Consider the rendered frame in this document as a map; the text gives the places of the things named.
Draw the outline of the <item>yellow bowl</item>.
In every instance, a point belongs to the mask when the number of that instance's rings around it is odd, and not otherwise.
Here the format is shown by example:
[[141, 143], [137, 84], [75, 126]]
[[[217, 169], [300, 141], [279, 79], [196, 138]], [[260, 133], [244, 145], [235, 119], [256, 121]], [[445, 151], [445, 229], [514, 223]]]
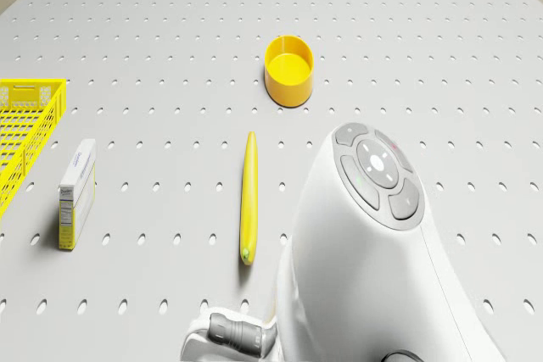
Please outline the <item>yellow bowl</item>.
[[279, 36], [265, 53], [265, 85], [271, 99], [287, 108], [304, 104], [313, 90], [314, 57], [298, 36]]

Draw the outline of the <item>banana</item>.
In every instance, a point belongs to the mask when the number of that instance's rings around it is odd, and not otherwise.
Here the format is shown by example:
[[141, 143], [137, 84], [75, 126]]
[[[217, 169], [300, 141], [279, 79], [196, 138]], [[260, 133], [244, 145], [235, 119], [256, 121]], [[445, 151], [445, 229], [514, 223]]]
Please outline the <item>banana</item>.
[[253, 131], [248, 134], [242, 179], [239, 252], [245, 265], [252, 265], [258, 239], [258, 148]]

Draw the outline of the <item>white and yellow box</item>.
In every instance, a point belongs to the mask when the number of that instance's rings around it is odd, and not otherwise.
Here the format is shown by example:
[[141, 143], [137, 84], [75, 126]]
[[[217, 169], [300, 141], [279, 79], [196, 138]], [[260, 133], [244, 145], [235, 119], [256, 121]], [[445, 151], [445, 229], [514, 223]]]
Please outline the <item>white and yellow box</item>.
[[59, 184], [59, 249], [73, 250], [95, 198], [95, 139], [83, 139]]

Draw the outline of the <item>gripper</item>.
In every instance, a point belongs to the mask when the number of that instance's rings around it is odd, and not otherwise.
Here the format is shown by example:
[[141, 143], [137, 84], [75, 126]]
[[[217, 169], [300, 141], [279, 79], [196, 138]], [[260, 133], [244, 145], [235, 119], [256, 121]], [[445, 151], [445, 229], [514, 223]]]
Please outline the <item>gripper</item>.
[[188, 327], [181, 362], [278, 362], [277, 318], [205, 309]]

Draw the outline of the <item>yellow basket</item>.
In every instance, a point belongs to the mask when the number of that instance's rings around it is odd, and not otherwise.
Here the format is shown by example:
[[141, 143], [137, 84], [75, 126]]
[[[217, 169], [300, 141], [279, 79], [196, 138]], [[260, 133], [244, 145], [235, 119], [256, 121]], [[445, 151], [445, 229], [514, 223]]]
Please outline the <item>yellow basket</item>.
[[65, 79], [0, 80], [0, 219], [65, 110]]

